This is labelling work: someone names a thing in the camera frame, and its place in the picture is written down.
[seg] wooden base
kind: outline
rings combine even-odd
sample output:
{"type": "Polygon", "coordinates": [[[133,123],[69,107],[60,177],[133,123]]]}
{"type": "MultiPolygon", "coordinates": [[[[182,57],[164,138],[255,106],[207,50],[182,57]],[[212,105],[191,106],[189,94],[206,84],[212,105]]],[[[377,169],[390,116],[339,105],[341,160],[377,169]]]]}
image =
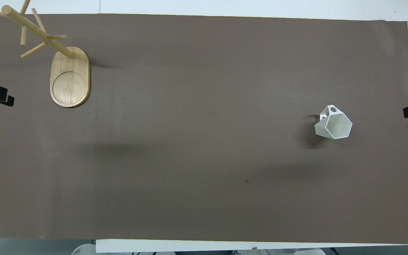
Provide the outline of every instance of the wooden base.
{"type": "Polygon", "coordinates": [[[72,108],[84,103],[90,90],[90,66],[86,53],[77,47],[67,47],[73,52],[68,58],[56,53],[51,65],[50,94],[60,106],[72,108]]]}

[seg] hexagonal mug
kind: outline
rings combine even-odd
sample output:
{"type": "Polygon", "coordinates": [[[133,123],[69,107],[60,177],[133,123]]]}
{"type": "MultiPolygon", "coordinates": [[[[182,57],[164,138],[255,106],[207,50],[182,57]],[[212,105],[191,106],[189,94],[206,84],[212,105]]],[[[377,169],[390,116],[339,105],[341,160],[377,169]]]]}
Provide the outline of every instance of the hexagonal mug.
{"type": "Polygon", "coordinates": [[[334,105],[327,105],[314,125],[316,135],[330,139],[346,138],[352,129],[352,122],[334,105]]]}

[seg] white object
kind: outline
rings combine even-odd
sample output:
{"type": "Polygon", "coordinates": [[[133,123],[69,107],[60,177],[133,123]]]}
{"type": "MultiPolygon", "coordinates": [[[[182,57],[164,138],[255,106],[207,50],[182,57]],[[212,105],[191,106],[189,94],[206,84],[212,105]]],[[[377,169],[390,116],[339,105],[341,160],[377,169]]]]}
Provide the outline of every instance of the white object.
{"type": "Polygon", "coordinates": [[[72,252],[72,255],[100,255],[100,254],[103,253],[95,252],[95,245],[93,244],[80,245],[72,252]]]}
{"type": "Polygon", "coordinates": [[[352,122],[334,105],[327,105],[319,115],[319,122],[314,125],[316,135],[330,139],[348,137],[352,122]]]}
{"type": "Polygon", "coordinates": [[[102,0],[100,11],[101,13],[408,21],[408,0],[102,0]]]}
{"type": "MultiPolygon", "coordinates": [[[[0,11],[4,5],[10,5],[16,8],[17,11],[20,11],[19,8],[21,8],[23,2],[24,0],[0,0],[0,11]]],[[[36,8],[39,14],[100,13],[100,0],[31,0],[29,6],[30,7],[26,10],[26,14],[33,13],[31,7],[36,8]]]]}
{"type": "Polygon", "coordinates": [[[319,248],[298,249],[294,255],[325,255],[325,252],[319,248]]]}
{"type": "Polygon", "coordinates": [[[364,247],[364,246],[392,246],[401,244],[373,244],[373,243],[292,243],[292,242],[225,242],[225,241],[189,241],[189,240],[143,240],[143,239],[97,239],[96,251],[115,253],[139,250],[148,252],[158,251],[194,251],[194,250],[251,250],[258,249],[297,249],[314,247],[364,247]]]}

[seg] white mug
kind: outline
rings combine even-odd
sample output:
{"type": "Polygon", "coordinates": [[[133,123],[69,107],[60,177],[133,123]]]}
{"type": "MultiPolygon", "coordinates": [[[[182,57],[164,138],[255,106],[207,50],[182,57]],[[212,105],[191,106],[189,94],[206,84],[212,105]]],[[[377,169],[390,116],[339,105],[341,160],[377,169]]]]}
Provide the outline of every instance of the white mug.
{"type": "Polygon", "coordinates": [[[330,139],[346,138],[350,134],[352,122],[334,105],[327,105],[314,125],[316,135],[330,139]]]}

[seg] cable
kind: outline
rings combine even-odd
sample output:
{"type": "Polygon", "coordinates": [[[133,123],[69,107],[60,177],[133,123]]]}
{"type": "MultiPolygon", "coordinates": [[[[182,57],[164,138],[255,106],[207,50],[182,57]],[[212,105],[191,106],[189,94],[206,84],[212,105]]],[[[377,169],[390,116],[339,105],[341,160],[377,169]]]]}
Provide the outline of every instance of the cable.
{"type": "Polygon", "coordinates": [[[333,250],[333,252],[334,252],[336,255],[340,255],[340,254],[336,251],[335,248],[331,247],[330,250],[333,250]]]}

